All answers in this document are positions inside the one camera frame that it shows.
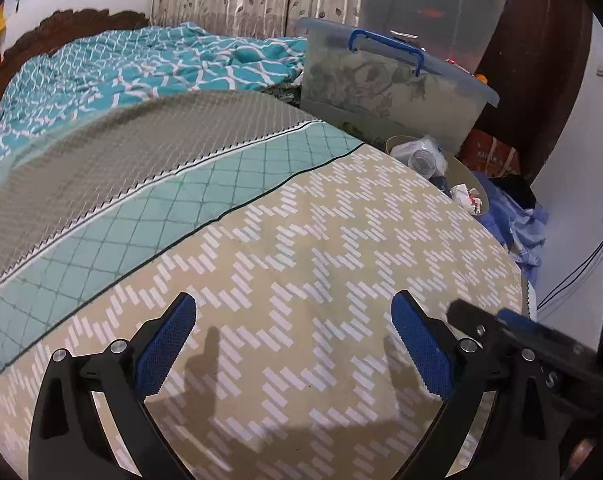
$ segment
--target black cable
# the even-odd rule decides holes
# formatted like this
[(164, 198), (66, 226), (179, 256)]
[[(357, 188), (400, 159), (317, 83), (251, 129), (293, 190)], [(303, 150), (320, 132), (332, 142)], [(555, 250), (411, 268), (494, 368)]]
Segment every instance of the black cable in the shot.
[[(590, 264), (593, 262), (593, 260), (597, 257), (597, 254), (601, 251), (601, 249), (603, 249), (603, 240), (601, 241), (601, 243), (597, 246), (597, 248), (590, 254), (590, 256), (587, 257), (587, 259), (585, 259), (581, 264), (579, 264), (577, 266), (577, 268), (575, 270), (573, 270), (568, 276), (566, 276), (563, 280), (561, 280), (561, 282), (559, 282), (555, 288), (553, 288), (547, 295), (546, 297), (541, 300), (539, 302), (539, 304), (537, 305), (537, 309), (542, 308), (544, 305), (546, 305), (547, 303), (549, 303), (550, 301), (554, 300), (560, 293), (562, 293), (564, 290), (566, 290), (570, 285), (572, 285), (573, 283), (576, 282), (576, 280), (579, 279), (579, 277), (585, 272), (585, 270), (590, 266)], [(560, 288), (559, 290), (557, 290), (563, 283), (565, 283), (567, 280), (570, 279), (570, 277), (575, 274), (580, 267), (583, 267), (578, 275), (576, 275), (571, 282), (569, 282), (568, 284), (566, 284), (565, 286), (563, 286), (562, 288)]]

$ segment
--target plastic storage box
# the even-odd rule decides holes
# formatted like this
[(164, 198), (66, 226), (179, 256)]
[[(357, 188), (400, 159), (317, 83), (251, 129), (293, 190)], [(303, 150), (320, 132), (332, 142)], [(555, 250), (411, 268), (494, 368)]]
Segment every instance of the plastic storage box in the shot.
[(507, 0), (362, 0), (359, 26), (417, 36), (419, 46), (471, 73), (495, 33)]
[(432, 136), (457, 153), (499, 96), (456, 66), (408, 44), (303, 18), (309, 31), (301, 108), (367, 142)]

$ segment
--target carved headboard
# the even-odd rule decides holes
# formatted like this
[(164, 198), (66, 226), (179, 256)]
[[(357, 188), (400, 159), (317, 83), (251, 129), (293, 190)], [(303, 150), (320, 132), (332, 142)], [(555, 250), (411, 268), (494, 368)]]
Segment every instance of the carved headboard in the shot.
[(55, 53), (70, 41), (94, 36), (106, 30), (134, 30), (146, 27), (148, 19), (139, 12), (125, 10), (110, 15), (109, 10), (58, 10), (37, 28), (25, 33), (4, 53), (0, 64), (0, 101), (12, 77), (30, 58)]

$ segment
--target blue cloth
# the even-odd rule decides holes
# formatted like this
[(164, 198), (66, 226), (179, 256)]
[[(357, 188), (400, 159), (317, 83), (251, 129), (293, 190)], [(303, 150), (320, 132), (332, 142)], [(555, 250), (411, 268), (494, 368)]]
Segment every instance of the blue cloth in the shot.
[(546, 241), (548, 214), (539, 203), (535, 209), (523, 209), (490, 179), (473, 172), (488, 195), (488, 212), (475, 217), (490, 233), (508, 248), (509, 254), (533, 285), (541, 266), (541, 252)]
[(0, 160), (88, 113), (194, 90), (261, 90), (302, 72), (305, 38), (227, 38), (194, 23), (109, 30), (24, 63), (0, 103)]

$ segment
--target teal stripe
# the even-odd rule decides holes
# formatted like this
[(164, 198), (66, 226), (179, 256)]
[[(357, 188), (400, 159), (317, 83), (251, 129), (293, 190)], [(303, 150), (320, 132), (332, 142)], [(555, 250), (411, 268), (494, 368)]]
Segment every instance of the teal stripe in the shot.
[(0, 288), (0, 371), (79, 306), (197, 228), (361, 145), (325, 123), (197, 166), (63, 238)]

